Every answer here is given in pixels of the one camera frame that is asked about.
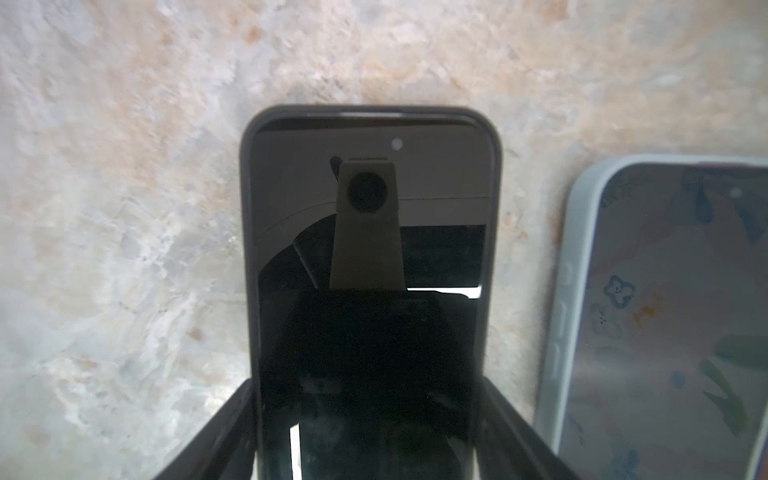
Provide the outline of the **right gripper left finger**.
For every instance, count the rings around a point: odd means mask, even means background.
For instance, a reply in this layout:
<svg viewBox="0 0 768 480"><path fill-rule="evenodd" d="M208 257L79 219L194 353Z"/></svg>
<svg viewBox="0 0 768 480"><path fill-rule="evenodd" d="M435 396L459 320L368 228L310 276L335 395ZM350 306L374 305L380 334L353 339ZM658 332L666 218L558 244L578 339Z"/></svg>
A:
<svg viewBox="0 0 768 480"><path fill-rule="evenodd" d="M250 479L257 452L253 403L248 379L155 479Z"/></svg>

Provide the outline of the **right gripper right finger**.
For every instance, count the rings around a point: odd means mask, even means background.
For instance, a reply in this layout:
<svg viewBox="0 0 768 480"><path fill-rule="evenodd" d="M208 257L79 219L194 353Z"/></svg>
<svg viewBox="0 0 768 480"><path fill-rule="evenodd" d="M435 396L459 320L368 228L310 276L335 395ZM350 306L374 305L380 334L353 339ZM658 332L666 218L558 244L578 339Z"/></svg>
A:
<svg viewBox="0 0 768 480"><path fill-rule="evenodd" d="M481 479L579 479L487 377L482 380L476 451Z"/></svg>

